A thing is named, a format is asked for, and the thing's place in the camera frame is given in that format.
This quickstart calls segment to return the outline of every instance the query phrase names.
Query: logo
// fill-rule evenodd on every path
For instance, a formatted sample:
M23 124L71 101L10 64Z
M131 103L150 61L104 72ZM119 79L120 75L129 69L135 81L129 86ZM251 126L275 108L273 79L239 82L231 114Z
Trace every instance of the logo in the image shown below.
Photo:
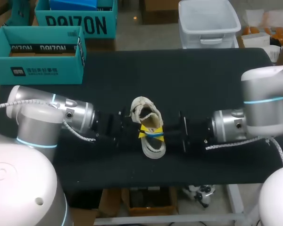
M26 76L23 67L11 67L10 69L16 77Z
M84 55L84 52L83 52L83 47L82 47L82 42L81 42L80 37L79 37L79 39L77 41L77 45L79 47L80 54L81 54L82 66L84 67L85 66L85 55Z
M16 169L4 162L0 162L0 189L9 188L17 182Z

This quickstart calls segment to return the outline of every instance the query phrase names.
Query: teal cardboard box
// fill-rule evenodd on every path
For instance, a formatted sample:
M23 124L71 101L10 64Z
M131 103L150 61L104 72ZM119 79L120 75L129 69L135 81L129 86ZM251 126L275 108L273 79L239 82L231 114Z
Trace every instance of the teal cardboard box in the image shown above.
M81 84L85 60L79 26L0 28L0 85Z
M114 39L117 32L117 0L98 0L97 11L50 10L39 0L35 14L39 26L82 26L86 39Z

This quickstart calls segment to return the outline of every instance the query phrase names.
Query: yellow tag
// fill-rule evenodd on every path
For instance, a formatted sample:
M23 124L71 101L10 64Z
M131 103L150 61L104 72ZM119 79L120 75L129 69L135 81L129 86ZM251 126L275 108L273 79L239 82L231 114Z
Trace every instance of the yellow tag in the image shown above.
M141 131L150 132L150 130L147 127L145 127L144 125L141 125Z
M154 133L162 133L162 127L159 127L158 129L156 129L156 130L154 131Z
M145 133L140 133L139 136L138 136L138 138L142 138L142 137L145 137L145 136L146 136Z
M164 142L164 141L165 141L164 136L155 137L155 139L160 140L160 141L162 141L162 142Z

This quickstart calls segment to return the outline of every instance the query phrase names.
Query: orange object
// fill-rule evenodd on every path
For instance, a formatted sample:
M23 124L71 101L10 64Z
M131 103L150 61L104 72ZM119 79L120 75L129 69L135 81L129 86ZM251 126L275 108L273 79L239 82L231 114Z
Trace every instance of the orange object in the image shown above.
M261 28L261 32L265 32L267 34L269 34L271 37L273 37L274 39L278 39L281 43L281 45L283 45L283 28L282 27L264 27ZM246 27L242 33L242 35L247 35L247 34L257 34L260 33L260 29L257 27Z

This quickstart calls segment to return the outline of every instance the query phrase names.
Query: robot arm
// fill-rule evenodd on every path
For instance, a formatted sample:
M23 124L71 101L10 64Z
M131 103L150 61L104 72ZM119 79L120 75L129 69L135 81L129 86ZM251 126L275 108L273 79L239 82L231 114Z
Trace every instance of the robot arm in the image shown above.
M283 66L253 69L241 78L244 108L214 112L220 143L283 134Z

